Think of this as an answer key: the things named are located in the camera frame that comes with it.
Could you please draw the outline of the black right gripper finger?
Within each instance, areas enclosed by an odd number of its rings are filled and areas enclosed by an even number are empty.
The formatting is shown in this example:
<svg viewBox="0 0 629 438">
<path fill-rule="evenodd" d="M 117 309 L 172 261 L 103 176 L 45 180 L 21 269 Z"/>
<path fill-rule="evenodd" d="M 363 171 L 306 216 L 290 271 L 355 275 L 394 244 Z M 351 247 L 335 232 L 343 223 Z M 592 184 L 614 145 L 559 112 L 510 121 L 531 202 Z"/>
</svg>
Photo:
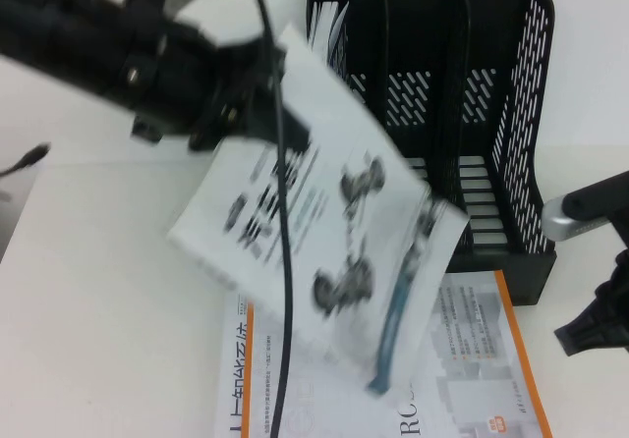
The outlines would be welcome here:
<svg viewBox="0 0 629 438">
<path fill-rule="evenodd" d="M 590 350 L 628 350 L 628 322 L 601 304 L 590 304 L 554 335 L 567 355 Z"/>
</svg>

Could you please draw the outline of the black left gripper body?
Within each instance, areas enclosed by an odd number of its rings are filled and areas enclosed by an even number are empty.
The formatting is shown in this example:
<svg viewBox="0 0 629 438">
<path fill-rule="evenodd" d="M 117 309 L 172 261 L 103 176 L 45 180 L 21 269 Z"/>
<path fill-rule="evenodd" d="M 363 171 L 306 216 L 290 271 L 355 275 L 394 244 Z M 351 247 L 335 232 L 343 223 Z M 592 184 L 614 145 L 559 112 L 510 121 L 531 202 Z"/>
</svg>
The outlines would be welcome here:
<svg viewBox="0 0 629 438">
<path fill-rule="evenodd" d="M 285 50 L 255 39 L 216 55 L 214 88 L 190 127 L 189 150 L 211 150 L 225 137 L 277 143 L 272 73 L 284 73 Z"/>
</svg>

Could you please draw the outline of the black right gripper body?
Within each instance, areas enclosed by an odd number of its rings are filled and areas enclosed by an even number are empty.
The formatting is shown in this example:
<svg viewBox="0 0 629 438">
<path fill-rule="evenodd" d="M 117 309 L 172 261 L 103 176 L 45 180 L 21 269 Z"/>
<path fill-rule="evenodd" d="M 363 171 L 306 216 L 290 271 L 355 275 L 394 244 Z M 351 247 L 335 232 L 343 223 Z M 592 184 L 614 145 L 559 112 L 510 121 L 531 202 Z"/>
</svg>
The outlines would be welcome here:
<svg viewBox="0 0 629 438">
<path fill-rule="evenodd" d="M 615 258 L 616 266 L 610 279 L 595 290 L 595 304 L 601 309 L 628 309 L 628 250 L 621 251 Z"/>
</svg>

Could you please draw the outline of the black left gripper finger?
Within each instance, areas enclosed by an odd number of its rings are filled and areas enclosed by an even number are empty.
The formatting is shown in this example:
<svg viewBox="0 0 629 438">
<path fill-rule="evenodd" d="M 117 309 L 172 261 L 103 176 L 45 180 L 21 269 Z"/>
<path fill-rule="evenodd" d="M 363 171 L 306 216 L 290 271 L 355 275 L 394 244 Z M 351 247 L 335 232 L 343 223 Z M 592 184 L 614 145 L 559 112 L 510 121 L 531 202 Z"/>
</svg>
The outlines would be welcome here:
<svg viewBox="0 0 629 438">
<path fill-rule="evenodd" d="M 255 138 L 271 144 L 278 143 L 277 114 L 282 118 L 284 144 L 309 146 L 310 130 L 283 103 L 275 105 L 270 84 L 257 81 L 255 86 Z"/>
</svg>

